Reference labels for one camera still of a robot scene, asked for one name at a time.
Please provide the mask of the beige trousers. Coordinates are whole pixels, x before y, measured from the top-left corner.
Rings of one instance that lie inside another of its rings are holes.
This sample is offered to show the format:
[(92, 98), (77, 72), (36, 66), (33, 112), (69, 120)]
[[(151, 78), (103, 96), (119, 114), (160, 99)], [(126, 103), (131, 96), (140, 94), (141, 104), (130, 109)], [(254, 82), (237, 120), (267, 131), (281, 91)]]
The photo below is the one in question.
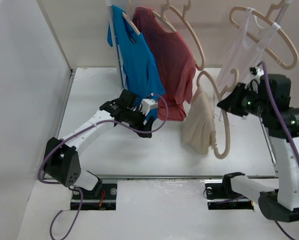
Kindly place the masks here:
[(202, 155), (207, 155), (215, 143), (212, 133), (216, 132), (214, 115), (206, 92), (198, 87), (193, 95), (190, 110), (184, 121), (181, 140)]

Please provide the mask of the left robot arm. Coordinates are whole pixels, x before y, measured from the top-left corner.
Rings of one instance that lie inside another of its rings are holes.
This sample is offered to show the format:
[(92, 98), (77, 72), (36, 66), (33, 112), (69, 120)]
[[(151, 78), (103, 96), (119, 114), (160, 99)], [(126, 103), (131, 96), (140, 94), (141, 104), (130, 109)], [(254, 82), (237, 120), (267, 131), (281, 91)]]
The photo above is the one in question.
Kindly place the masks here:
[(141, 138), (151, 138), (155, 118), (149, 114), (157, 107), (158, 102), (152, 97), (139, 100), (138, 95), (124, 89), (72, 133), (61, 139), (52, 137), (46, 144), (41, 169), (64, 187), (81, 188), (89, 198), (97, 198), (103, 181), (81, 168), (80, 154), (116, 125), (131, 128)]

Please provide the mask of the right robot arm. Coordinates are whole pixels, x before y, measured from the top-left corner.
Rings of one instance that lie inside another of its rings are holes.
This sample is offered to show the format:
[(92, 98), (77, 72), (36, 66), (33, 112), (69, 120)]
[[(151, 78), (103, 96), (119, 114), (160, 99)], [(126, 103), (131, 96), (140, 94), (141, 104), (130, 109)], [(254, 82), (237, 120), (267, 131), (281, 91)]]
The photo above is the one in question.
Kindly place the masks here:
[(224, 175), (226, 197), (244, 196), (256, 202), (263, 216), (277, 222), (299, 221), (299, 108), (290, 106), (291, 80), (281, 74), (262, 75), (252, 89), (238, 83), (217, 106), (236, 116), (261, 118), (276, 159), (279, 187), (264, 186), (242, 172)]

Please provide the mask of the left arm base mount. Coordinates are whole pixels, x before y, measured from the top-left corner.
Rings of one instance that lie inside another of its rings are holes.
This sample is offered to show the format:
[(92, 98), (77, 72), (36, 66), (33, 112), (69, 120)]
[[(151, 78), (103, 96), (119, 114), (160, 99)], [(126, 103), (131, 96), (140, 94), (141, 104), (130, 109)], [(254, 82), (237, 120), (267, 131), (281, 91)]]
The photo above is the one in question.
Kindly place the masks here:
[(103, 183), (97, 196), (82, 189), (82, 211), (114, 211), (117, 203), (117, 183)]

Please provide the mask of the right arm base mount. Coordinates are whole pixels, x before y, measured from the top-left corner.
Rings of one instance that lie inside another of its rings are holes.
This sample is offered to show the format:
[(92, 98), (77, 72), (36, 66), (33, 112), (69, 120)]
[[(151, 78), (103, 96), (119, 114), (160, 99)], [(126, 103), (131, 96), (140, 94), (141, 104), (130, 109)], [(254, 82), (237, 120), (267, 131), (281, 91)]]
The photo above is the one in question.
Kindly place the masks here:
[(208, 210), (254, 210), (253, 201), (239, 193), (226, 192), (220, 182), (206, 183), (203, 196)]

